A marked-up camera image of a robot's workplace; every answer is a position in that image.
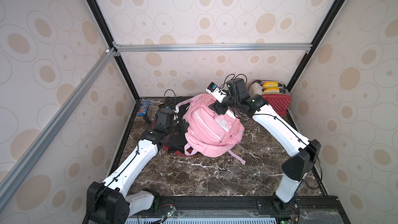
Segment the black backpack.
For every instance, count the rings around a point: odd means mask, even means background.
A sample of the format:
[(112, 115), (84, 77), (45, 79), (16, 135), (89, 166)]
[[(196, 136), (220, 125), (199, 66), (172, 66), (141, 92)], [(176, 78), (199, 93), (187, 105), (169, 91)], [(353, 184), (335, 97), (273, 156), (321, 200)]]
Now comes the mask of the black backpack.
[(158, 106), (159, 109), (153, 119), (147, 115), (151, 103), (144, 101), (138, 115), (142, 116), (149, 126), (140, 139), (151, 141), (158, 148), (163, 147), (168, 153), (186, 156), (184, 149), (188, 142), (185, 134), (189, 124), (183, 116), (188, 110), (190, 100), (189, 96), (166, 97), (165, 102)]

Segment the red backpack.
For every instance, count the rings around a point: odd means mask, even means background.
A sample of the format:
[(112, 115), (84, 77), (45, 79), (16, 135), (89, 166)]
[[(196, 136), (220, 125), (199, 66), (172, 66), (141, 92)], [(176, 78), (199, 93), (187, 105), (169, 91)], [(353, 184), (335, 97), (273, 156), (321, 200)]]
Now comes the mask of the red backpack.
[(199, 157), (200, 155), (202, 155), (200, 152), (190, 154), (185, 150), (184, 146), (164, 146), (163, 148), (167, 153), (181, 157)]

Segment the pink backpack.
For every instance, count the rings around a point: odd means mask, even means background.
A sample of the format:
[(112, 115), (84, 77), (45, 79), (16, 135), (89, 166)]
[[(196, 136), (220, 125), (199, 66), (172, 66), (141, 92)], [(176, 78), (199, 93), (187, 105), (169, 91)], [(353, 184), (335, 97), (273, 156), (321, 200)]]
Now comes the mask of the pink backpack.
[(176, 105), (179, 113), (186, 110), (183, 119), (189, 124), (184, 134), (187, 143), (185, 156), (201, 153), (207, 157), (219, 157), (226, 152), (240, 163), (245, 160), (236, 155), (232, 148), (241, 142), (244, 126), (232, 112), (218, 115), (209, 106), (217, 100), (211, 94), (199, 94)]

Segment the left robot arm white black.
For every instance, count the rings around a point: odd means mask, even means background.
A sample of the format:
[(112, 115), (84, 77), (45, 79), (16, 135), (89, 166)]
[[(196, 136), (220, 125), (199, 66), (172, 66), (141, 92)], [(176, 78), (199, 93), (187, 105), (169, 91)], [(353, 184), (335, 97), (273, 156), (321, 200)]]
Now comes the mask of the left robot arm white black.
[(101, 183), (95, 181), (89, 186), (83, 220), (85, 224), (124, 224), (131, 215), (152, 207), (154, 192), (142, 190), (129, 195), (128, 191), (162, 147), (187, 131), (188, 124), (180, 116), (178, 107), (160, 109), (122, 165)]

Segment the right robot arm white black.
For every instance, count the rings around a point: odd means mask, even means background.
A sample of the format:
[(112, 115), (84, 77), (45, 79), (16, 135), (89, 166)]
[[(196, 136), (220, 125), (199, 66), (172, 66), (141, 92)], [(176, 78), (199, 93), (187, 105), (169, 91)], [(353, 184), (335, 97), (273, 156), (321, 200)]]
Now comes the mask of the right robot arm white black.
[(284, 213), (289, 209), (303, 178), (319, 159), (321, 144), (294, 130), (263, 96), (250, 95), (242, 78), (234, 78), (226, 84), (228, 92), (214, 83), (207, 87), (206, 91), (216, 99), (210, 108), (218, 115), (228, 113), (232, 108), (238, 113), (246, 114), (266, 128), (290, 156), (282, 164), (283, 177), (272, 199), (274, 212)]

